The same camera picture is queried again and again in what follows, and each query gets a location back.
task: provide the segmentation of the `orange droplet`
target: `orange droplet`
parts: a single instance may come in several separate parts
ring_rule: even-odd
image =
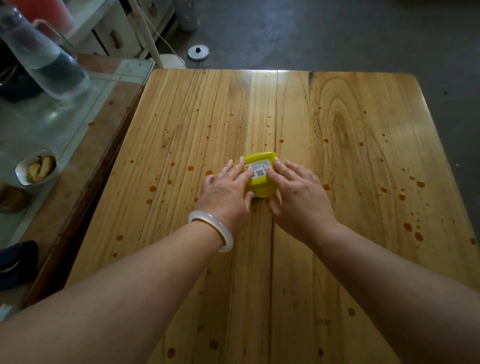
[[[217,340],[210,340],[210,349],[217,350],[218,349],[218,341]]]
[[[167,358],[172,359],[175,356],[175,348],[169,348],[167,351]]]

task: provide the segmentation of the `forearm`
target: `forearm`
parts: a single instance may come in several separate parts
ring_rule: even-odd
[[[2,361],[145,362],[221,244],[192,222],[22,311],[0,326]]]
[[[480,295],[370,242],[344,226],[314,252],[405,362],[480,357]]]

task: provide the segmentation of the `glass pitcher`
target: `glass pitcher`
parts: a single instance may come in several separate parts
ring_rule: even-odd
[[[49,23],[43,20],[35,23],[47,25],[70,45]],[[30,24],[14,6],[0,5],[0,37],[40,87],[54,98],[70,99],[89,88],[90,79],[86,71],[72,56]]]

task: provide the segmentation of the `hand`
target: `hand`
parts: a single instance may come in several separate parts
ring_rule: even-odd
[[[282,202],[274,196],[268,206],[275,222],[295,239],[311,246],[315,239],[338,225],[332,205],[320,180],[308,169],[275,158],[267,177],[280,191]]]
[[[245,172],[245,160],[240,157],[233,166],[230,160],[217,175],[204,179],[197,209],[208,212],[219,219],[235,236],[245,225],[250,213],[250,202],[253,192],[245,193],[245,186],[252,178],[253,168]]]

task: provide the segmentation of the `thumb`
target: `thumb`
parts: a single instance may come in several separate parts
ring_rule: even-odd
[[[250,211],[250,202],[252,202],[252,199],[255,197],[255,194],[253,192],[247,192],[245,194],[245,203],[247,204],[247,210]]]
[[[280,202],[280,199],[276,195],[272,197],[272,199],[268,203],[268,207],[273,216],[273,219],[274,220],[279,219],[282,213],[282,204]]]

